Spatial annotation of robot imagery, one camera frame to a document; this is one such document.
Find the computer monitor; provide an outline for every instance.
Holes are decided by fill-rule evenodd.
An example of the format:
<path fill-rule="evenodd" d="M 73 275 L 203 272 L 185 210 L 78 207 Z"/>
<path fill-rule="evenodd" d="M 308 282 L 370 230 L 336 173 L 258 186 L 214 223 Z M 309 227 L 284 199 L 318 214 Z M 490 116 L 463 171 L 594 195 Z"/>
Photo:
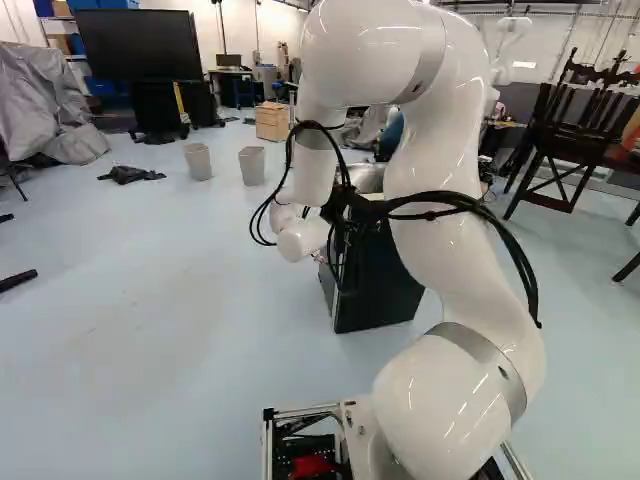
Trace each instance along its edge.
<path fill-rule="evenodd" d="M 216 65 L 219 67 L 241 67 L 242 55 L 238 54 L 216 54 Z"/>
<path fill-rule="evenodd" d="M 99 8 L 76 10 L 74 16 L 95 77 L 202 81 L 195 24 L 188 11 Z"/>

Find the ceiling light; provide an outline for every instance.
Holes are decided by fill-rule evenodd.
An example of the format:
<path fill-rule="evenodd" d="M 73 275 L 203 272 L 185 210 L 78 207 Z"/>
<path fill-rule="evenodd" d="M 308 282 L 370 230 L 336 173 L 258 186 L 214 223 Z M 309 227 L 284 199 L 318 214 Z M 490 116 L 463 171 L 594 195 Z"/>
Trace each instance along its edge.
<path fill-rule="evenodd" d="M 536 68 L 536 62 L 520 62 L 515 60 L 511 65 L 516 68 Z"/>

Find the red component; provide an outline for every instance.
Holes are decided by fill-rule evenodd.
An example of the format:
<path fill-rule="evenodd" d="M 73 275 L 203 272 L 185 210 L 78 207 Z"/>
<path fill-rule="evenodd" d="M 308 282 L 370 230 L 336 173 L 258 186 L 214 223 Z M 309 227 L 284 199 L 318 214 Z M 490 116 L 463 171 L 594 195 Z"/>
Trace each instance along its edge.
<path fill-rule="evenodd" d="M 307 455 L 293 459 L 292 480 L 312 478 L 322 473 L 334 472 L 335 467 L 321 455 Z"/>

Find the cable bundle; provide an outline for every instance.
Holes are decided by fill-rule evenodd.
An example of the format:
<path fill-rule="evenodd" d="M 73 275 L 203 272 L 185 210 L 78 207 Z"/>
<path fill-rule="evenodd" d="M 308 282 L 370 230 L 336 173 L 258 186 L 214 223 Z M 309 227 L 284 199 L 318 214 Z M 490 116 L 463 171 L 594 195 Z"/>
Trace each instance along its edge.
<path fill-rule="evenodd" d="M 363 209 L 363 211 L 370 214 L 370 220 L 365 221 L 360 224 L 354 224 L 354 222 L 346 222 L 343 218 L 334 218 L 334 223 L 329 230 L 329 235 L 327 238 L 327 262 L 331 274 L 336 281 L 336 285 L 338 289 L 341 291 L 343 295 L 353 295 L 357 293 L 357 288 L 355 291 L 344 291 L 339 279 L 338 267 L 339 265 L 333 264 L 333 259 L 331 255 L 331 248 L 333 245 L 333 235 L 336 231 L 336 228 L 339 229 L 339 232 L 344 235 L 345 234 L 345 226 L 349 227 L 349 235 L 353 236 L 350 239 L 350 243 L 352 248 L 357 248 L 358 244 L 361 242 L 364 233 L 367 228 L 373 226 L 375 222 L 381 219 L 391 219 L 391 220 L 422 220 L 422 221 L 433 221 L 438 217 L 446 216 L 446 215 L 454 215 L 456 213 L 470 212 L 473 213 L 483 220 L 490 223 L 500 235 L 500 238 L 504 242 L 507 250 L 509 251 L 509 255 L 513 260 L 513 263 L 518 270 L 518 274 L 520 275 L 520 279 L 522 280 L 522 284 L 524 285 L 524 289 L 527 295 L 527 301 L 529 304 L 529 314 L 533 318 L 536 326 L 538 328 L 542 328 L 542 324 L 538 321 L 538 282 L 535 277 L 535 273 L 533 272 L 533 268 L 527 259 L 524 251 L 520 247 L 518 241 L 514 238 L 514 236 L 509 232 L 509 230 L 498 220 L 498 218 L 491 212 L 487 207 L 482 205 L 479 200 L 476 200 L 473 197 L 465 195 L 459 192 L 447 191 L 447 190 L 435 190 L 430 192 L 421 192 L 415 193 L 413 195 L 407 195 L 405 197 L 393 198 L 391 200 L 384 201 L 376 201 L 371 202 L 363 197 L 359 196 L 355 193 L 355 189 L 351 185 L 351 178 L 349 177 L 349 171 L 347 169 L 347 165 L 342 156 L 342 152 L 338 147 L 336 141 L 333 139 L 329 131 L 323 127 L 318 122 L 313 120 L 304 120 L 298 123 L 291 132 L 289 132 L 289 136 L 287 137 L 287 141 L 285 144 L 285 152 L 286 152 L 286 160 L 285 160 L 285 171 L 278 183 L 278 186 L 273 191 L 271 195 L 267 197 L 267 199 L 258 207 L 258 209 L 254 212 L 251 217 L 251 221 L 249 222 L 249 230 L 251 233 L 251 237 L 253 240 L 259 245 L 263 246 L 274 246 L 276 245 L 273 242 L 267 240 L 262 232 L 260 231 L 260 225 L 262 219 L 264 217 L 265 212 L 269 208 L 269 204 L 272 201 L 275 201 L 276 195 L 282 190 L 282 187 L 285 184 L 287 179 L 287 175 L 289 173 L 289 169 L 291 168 L 291 162 L 293 160 L 293 138 L 295 135 L 302 130 L 319 130 L 321 131 L 327 139 L 331 142 L 333 150 L 335 151 L 338 167 L 340 170 L 341 176 L 341 184 L 337 187 L 334 187 L 334 192 L 342 191 L 345 192 L 344 195 L 338 195 L 338 200 L 342 200 L 342 206 L 346 207 L 349 205 L 352 209 Z M 450 205 L 453 208 L 449 210 L 443 211 L 428 211 L 420 214 L 394 214 L 392 213 L 394 210 L 402 207 L 403 205 L 407 205 L 409 203 L 441 203 L 445 205 Z"/>

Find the black chair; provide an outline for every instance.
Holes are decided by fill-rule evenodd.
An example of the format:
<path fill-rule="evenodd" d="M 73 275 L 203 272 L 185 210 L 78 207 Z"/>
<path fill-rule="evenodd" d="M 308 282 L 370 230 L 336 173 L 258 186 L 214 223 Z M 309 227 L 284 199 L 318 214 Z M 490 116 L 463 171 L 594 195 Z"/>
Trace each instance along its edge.
<path fill-rule="evenodd" d="M 558 83 L 556 84 L 556 89 L 553 90 L 550 85 L 542 84 L 540 86 L 540 92 L 538 94 L 538 98 L 536 99 L 536 104 L 533 109 L 533 113 L 531 115 L 531 119 L 529 120 L 529 124 L 527 126 L 527 130 L 522 136 L 522 140 L 514 149 L 509 159 L 505 162 L 504 166 L 501 168 L 502 172 L 510 172 L 507 183 L 504 187 L 504 193 L 508 193 L 513 186 L 513 183 L 516 180 L 516 177 L 520 173 L 520 170 L 524 167 L 531 156 L 531 152 L 533 151 L 534 145 L 532 143 L 533 133 L 532 129 L 541 121 L 549 121 L 549 109 L 553 109 L 553 113 L 551 116 L 555 114 L 555 109 L 559 106 L 559 101 L 562 98 L 562 95 L 565 94 L 565 90 L 561 87 L 567 88 L 567 85 L 564 83 L 566 78 L 580 78 L 583 82 L 599 82 L 601 84 L 601 88 L 595 89 L 593 94 L 591 95 L 587 105 L 585 106 L 583 113 L 580 117 L 580 120 L 577 122 L 582 127 L 585 127 L 586 122 L 589 120 L 594 120 L 592 115 L 596 115 L 599 117 L 604 112 L 604 107 L 607 102 L 611 98 L 612 93 L 608 92 L 608 88 L 611 85 L 615 84 L 625 84 L 625 85 L 637 85 L 640 82 L 640 74 L 633 74 L 630 72 L 622 72 L 618 73 L 620 66 L 627 59 L 625 58 L 626 50 L 620 50 L 620 53 L 613 59 L 613 65 L 610 68 L 598 71 L 594 68 L 593 65 L 582 65 L 573 61 L 573 58 L 577 52 L 577 48 L 573 48 L 571 50 L 571 54 L 567 61 L 564 64 L 562 72 L 560 74 L 560 78 L 558 79 Z M 560 117 L 564 117 L 567 113 L 569 106 L 573 101 L 573 95 L 575 95 L 575 89 L 569 89 L 566 97 L 566 103 L 563 106 L 563 109 L 560 113 Z M 618 94 L 615 96 L 614 102 L 616 102 L 616 107 L 618 103 L 622 100 L 624 95 Z M 611 112 L 607 112 L 609 115 L 612 115 L 615 110 L 615 107 Z M 565 128 L 572 128 L 572 125 L 565 124 Z"/>
<path fill-rule="evenodd" d="M 636 223 L 636 220 L 638 220 L 638 218 L 640 218 L 640 202 L 638 202 L 638 205 L 636 205 L 636 208 L 633 210 L 631 215 L 629 215 L 629 218 L 627 219 L 625 224 L 632 226 L 634 223 Z M 622 267 L 620 271 L 613 276 L 613 281 L 621 282 L 622 280 L 627 278 L 627 276 L 639 266 L 640 266 L 640 253 L 638 253 L 635 257 L 633 257 L 629 263 L 627 263 L 624 267 Z"/>
<path fill-rule="evenodd" d="M 576 90 L 566 84 L 552 87 L 542 84 L 537 111 L 533 115 L 530 128 L 521 147 L 521 165 L 526 163 L 533 148 L 536 153 L 518 186 L 518 189 L 505 212 L 508 220 L 520 201 L 525 200 L 565 213 L 571 213 L 582 194 L 593 171 L 604 162 L 607 148 L 620 141 L 622 131 L 635 112 L 639 100 L 629 99 L 622 107 L 624 94 L 614 94 L 610 90 L 595 89 L 584 107 L 577 123 L 564 121 L 571 106 Z M 547 159 L 552 178 L 530 188 L 536 172 Z M 563 173 L 558 172 L 556 160 L 576 165 Z M 582 171 L 576 191 L 568 198 L 561 180 L 571 174 Z M 507 190 L 515 180 L 517 171 L 512 172 L 507 182 Z M 555 183 L 561 199 L 538 193 L 538 190 Z"/>

